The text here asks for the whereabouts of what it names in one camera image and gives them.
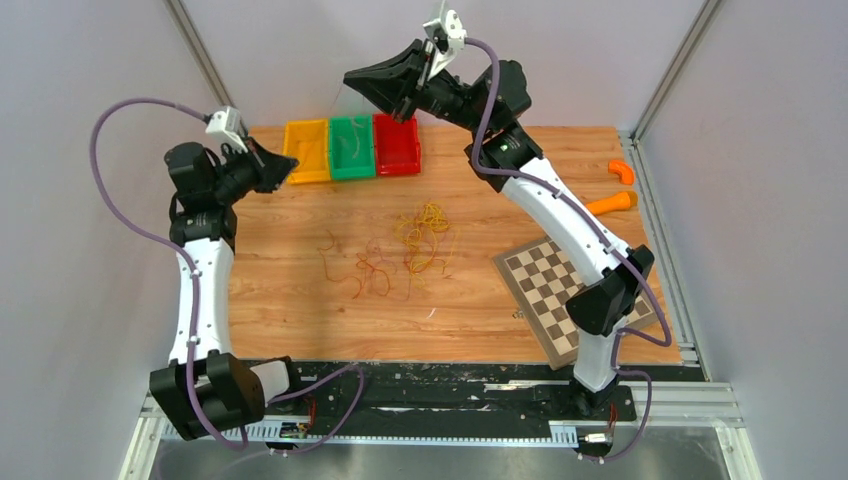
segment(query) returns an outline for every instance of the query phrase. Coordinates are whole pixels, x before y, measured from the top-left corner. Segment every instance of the checkered board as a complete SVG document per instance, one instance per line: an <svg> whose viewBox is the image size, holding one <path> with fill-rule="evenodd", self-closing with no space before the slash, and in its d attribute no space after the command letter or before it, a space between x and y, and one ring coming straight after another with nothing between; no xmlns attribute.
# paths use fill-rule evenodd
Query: checkered board
<svg viewBox="0 0 848 480"><path fill-rule="evenodd" d="M565 310L565 301L584 285L565 254L545 237L498 255L494 261L545 350L551 368L574 362L578 335ZM651 306L639 297L627 317L627 325L644 328L657 320Z"/></svg>

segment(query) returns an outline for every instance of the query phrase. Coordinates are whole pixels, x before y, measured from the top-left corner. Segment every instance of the orange handle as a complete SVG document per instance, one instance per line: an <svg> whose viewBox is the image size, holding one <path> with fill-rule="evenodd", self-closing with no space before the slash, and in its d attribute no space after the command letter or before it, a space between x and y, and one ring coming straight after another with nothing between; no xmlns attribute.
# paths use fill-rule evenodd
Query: orange handle
<svg viewBox="0 0 848 480"><path fill-rule="evenodd" d="M633 182L636 180L633 169L621 160L610 160L607 171L618 175L618 183L622 185L633 185Z"/></svg>
<svg viewBox="0 0 848 480"><path fill-rule="evenodd" d="M639 203L639 195L636 192L618 192L615 195L586 204L586 208L592 215L603 215L604 213L626 211Z"/></svg>

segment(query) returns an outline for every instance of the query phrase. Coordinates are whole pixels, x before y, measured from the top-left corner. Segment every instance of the plastic bin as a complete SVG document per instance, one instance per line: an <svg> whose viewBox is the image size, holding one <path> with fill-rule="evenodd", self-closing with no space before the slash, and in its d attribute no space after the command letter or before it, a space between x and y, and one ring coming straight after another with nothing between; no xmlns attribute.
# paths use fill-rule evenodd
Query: plastic bin
<svg viewBox="0 0 848 480"><path fill-rule="evenodd" d="M330 119L330 175L333 180L371 178L374 162L374 121L371 115Z"/></svg>
<svg viewBox="0 0 848 480"><path fill-rule="evenodd" d="M332 180L327 162L327 119L287 123L283 155L295 157L300 162L286 182L295 184Z"/></svg>
<svg viewBox="0 0 848 480"><path fill-rule="evenodd" d="M421 173L421 143L415 117L397 123L389 115L374 115L374 152L378 175Z"/></svg>

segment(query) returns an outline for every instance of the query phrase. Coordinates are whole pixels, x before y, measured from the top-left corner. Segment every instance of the white wall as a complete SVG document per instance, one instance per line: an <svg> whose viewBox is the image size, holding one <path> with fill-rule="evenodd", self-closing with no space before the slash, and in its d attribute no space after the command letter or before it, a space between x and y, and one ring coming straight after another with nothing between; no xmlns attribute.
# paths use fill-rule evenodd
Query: white wall
<svg viewBox="0 0 848 480"><path fill-rule="evenodd" d="M345 71L387 60L413 39L435 0L184 0L233 97L253 125L371 112ZM527 125L631 129L702 0L453 0L470 35L524 66ZM485 54L449 70L473 81Z"/></svg>
<svg viewBox="0 0 848 480"><path fill-rule="evenodd" d="M644 142L767 479L844 478L848 3L725 2Z"/></svg>
<svg viewBox="0 0 848 480"><path fill-rule="evenodd" d="M97 116L131 96L214 101L158 1L4 2L0 15L0 478L114 478L176 312L174 255L102 205ZM101 136L116 202L167 234L162 155L203 126L162 107Z"/></svg>

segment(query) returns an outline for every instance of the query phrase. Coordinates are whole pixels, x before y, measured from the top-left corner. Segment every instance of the wooden tabletop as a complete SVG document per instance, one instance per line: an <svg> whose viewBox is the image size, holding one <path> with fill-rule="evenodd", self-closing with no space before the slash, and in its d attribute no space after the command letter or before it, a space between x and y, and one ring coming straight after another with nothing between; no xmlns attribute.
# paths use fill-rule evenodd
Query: wooden tabletop
<svg viewBox="0 0 848 480"><path fill-rule="evenodd" d="M607 173L622 159L613 128L528 128L565 183L584 202L628 187ZM281 152L283 127L256 127L253 137ZM421 127L420 175L344 183L286 185L271 195L249 194L238 204L236 257L230 281L230 325L239 357L414 360L439 362L545 362L492 258L538 239L541 228L519 207L477 179L463 149L468 132ZM445 272L431 268L422 288L410 287L405 247L392 232L400 214L438 204L459 231ZM603 215L616 235L638 245L647 239L638 209ZM318 248L326 252L327 272ZM387 285L366 286L357 253L378 245L388 264ZM665 303L655 271L650 284ZM661 335L658 325L647 329ZM676 345L659 348L624 339L627 363L680 363Z"/></svg>

